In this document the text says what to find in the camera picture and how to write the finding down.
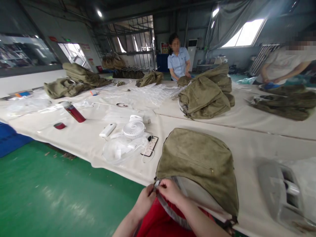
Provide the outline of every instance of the shelf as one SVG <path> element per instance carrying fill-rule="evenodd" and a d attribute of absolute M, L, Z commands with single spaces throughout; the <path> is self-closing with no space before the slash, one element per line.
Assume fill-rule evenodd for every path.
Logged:
<path fill-rule="evenodd" d="M 200 64 L 197 66 L 218 66 L 219 64 Z"/>
<path fill-rule="evenodd" d="M 27 59 L 27 58 L 1 59 L 1 60 L 18 60 L 18 59 Z"/>

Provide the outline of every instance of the ceiling light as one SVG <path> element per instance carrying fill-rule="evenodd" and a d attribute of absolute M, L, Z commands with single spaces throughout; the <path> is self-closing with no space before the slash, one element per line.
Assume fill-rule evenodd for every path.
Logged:
<path fill-rule="evenodd" d="M 212 17 L 215 17 L 216 14 L 219 12 L 219 8 L 215 9 L 213 12 L 212 12 Z"/>

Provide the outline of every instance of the radiator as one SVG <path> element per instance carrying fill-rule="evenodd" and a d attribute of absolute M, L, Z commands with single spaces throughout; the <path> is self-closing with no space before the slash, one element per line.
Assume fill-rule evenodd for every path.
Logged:
<path fill-rule="evenodd" d="M 260 74 L 260 68 L 267 57 L 269 57 L 270 53 L 275 51 L 280 47 L 280 44 L 266 44 L 263 45 L 260 49 L 260 52 L 258 53 L 258 56 L 252 63 L 249 73 L 251 76 L 258 76 Z"/>

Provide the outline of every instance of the red shirt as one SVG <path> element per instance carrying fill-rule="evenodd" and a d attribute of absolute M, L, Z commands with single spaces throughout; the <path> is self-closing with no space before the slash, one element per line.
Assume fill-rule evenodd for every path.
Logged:
<path fill-rule="evenodd" d="M 182 218 L 185 219 L 182 212 L 171 202 L 168 202 L 168 205 Z M 210 219 L 214 221 L 212 216 L 206 211 L 201 211 L 206 214 Z M 137 234 L 137 237 L 193 237 L 195 234 L 193 231 L 186 230 L 182 228 L 177 222 L 175 222 L 161 206 L 160 202 L 156 198 L 150 211 L 144 217 L 142 226 Z"/>

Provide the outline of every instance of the red thermos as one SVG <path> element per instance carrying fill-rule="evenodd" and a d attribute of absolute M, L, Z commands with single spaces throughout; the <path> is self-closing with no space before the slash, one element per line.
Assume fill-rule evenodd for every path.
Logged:
<path fill-rule="evenodd" d="M 84 122 L 86 120 L 82 114 L 72 104 L 70 104 L 69 101 L 65 100 L 61 104 L 78 122 Z"/>

